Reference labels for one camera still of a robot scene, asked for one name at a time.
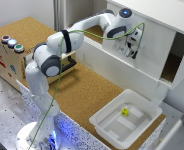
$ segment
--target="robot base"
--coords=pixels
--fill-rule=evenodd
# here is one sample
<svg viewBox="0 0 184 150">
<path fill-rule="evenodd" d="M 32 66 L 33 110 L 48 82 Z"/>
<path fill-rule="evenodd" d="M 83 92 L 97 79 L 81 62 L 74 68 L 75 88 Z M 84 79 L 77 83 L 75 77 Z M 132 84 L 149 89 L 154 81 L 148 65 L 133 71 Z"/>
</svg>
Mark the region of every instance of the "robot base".
<svg viewBox="0 0 184 150">
<path fill-rule="evenodd" d="M 27 137 L 29 136 L 31 130 L 36 125 L 36 122 L 32 122 L 24 126 L 17 134 L 16 137 L 16 150 L 28 150 L 31 142 L 27 141 Z M 33 145 L 29 150 L 41 150 L 39 146 Z"/>
</svg>

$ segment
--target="cabinet opening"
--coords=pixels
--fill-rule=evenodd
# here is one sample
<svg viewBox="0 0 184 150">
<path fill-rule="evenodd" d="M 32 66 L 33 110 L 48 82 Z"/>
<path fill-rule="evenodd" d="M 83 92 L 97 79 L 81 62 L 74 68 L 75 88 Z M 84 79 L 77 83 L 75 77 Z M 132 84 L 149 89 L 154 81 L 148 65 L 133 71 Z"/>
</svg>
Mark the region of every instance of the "cabinet opening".
<svg viewBox="0 0 184 150">
<path fill-rule="evenodd" d="M 161 78 L 173 82 L 184 56 L 184 34 L 176 33 Z"/>
</svg>

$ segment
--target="green cable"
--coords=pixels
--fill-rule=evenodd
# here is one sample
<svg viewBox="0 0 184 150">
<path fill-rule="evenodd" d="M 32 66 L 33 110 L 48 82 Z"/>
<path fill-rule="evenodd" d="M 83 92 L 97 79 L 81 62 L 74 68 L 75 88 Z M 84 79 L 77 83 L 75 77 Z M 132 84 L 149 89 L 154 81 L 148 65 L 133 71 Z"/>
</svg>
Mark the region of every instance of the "green cable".
<svg viewBox="0 0 184 150">
<path fill-rule="evenodd" d="M 121 35 L 121 36 L 119 36 L 119 37 L 116 37 L 116 38 L 104 38 L 104 37 L 102 37 L 102 36 L 98 36 L 98 35 L 93 34 L 93 33 L 91 33 L 91 32 L 82 31 L 82 30 L 73 30 L 73 31 L 70 31 L 69 34 L 70 34 L 70 33 L 73 33 L 73 32 L 84 32 L 84 33 L 91 34 L 91 35 L 93 35 L 93 36 L 95 36 L 95 37 L 101 38 L 101 39 L 105 39 L 105 40 L 116 40 L 116 39 L 119 39 L 119 38 L 121 38 L 121 37 L 123 37 L 123 36 L 126 36 L 126 35 L 132 33 L 132 32 L 133 32 L 137 27 L 139 27 L 140 25 L 143 25 L 143 29 L 142 29 L 141 38 L 140 38 L 140 41 L 139 41 L 139 44 L 138 44 L 138 47 L 137 47 L 137 50 L 136 50 L 136 51 L 138 51 L 138 50 L 139 50 L 139 47 L 140 47 L 140 44 L 141 44 L 141 40 L 142 40 L 142 38 L 143 38 L 143 33 L 144 33 L 144 30 L 145 30 L 145 23 L 140 23 L 140 24 L 138 24 L 137 26 L 135 26 L 135 27 L 134 27 L 133 29 L 131 29 L 130 31 L 128 31 L 128 32 L 126 32 L 125 34 L 123 34 L 123 35 Z M 61 56 L 61 54 L 62 54 L 62 44 L 63 44 L 63 40 L 64 40 L 64 36 L 62 37 L 61 43 L 60 43 L 60 56 Z M 60 84 L 60 81 L 61 81 L 61 71 L 62 71 L 62 67 L 63 67 L 63 66 L 62 66 L 62 58 L 61 58 L 61 63 L 60 63 L 60 65 L 61 65 L 61 66 L 60 66 L 61 69 L 60 69 L 60 73 L 59 73 L 59 79 L 58 79 L 57 86 L 56 86 L 56 89 L 55 89 L 55 92 L 54 92 L 54 96 L 53 96 L 53 98 L 52 98 L 52 102 L 51 102 L 51 104 L 50 104 L 50 106 L 49 106 L 49 108 L 48 108 L 48 111 L 46 112 L 46 114 L 45 114 L 43 120 L 41 121 L 41 123 L 40 123 L 40 125 L 39 125 L 39 127 L 38 127 L 38 129 L 37 129 L 37 131 L 36 131 L 36 134 L 34 135 L 34 139 L 32 140 L 32 143 L 31 143 L 31 145 L 30 145 L 30 147 L 29 147 L 28 150 L 30 150 L 31 146 L 33 145 L 33 143 L 34 143 L 34 141 L 35 141 L 35 138 L 36 138 L 36 136 L 37 136 L 37 134 L 38 134 L 38 132 L 39 132 L 39 129 L 41 128 L 41 126 L 42 126 L 42 124 L 43 124 L 43 122 L 44 122 L 46 116 L 48 115 L 48 113 L 49 113 L 49 111 L 50 111 L 50 109 L 51 109 L 51 106 L 52 106 L 52 104 L 53 104 L 53 102 L 54 102 L 54 99 L 55 99 L 55 96 L 56 96 L 56 93 L 57 93 L 57 90 L 58 90 L 58 88 L 59 88 L 59 84 Z"/>
</svg>

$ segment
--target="black handle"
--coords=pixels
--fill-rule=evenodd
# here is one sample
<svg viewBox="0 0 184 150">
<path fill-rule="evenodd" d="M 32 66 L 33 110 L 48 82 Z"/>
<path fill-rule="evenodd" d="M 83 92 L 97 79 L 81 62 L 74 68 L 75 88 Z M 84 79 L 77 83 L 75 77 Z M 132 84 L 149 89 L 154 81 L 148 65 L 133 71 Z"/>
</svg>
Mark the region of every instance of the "black handle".
<svg viewBox="0 0 184 150">
<path fill-rule="evenodd" d="M 66 70 L 70 69 L 71 67 L 75 66 L 77 62 L 71 58 L 71 56 L 68 56 L 68 61 L 70 62 L 68 65 L 65 65 L 62 68 L 62 72 L 65 72 Z"/>
</svg>

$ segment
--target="black band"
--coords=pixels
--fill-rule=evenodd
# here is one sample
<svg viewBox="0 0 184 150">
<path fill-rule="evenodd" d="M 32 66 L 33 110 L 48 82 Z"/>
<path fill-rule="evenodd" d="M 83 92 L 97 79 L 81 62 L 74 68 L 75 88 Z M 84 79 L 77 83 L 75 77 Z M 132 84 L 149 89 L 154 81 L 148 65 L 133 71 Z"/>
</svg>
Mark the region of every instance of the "black band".
<svg viewBox="0 0 184 150">
<path fill-rule="evenodd" d="M 70 53 L 72 51 L 72 46 L 71 46 L 71 42 L 70 42 L 69 33 L 67 30 L 61 30 L 61 32 L 63 33 L 64 39 L 66 42 L 66 53 Z"/>
</svg>

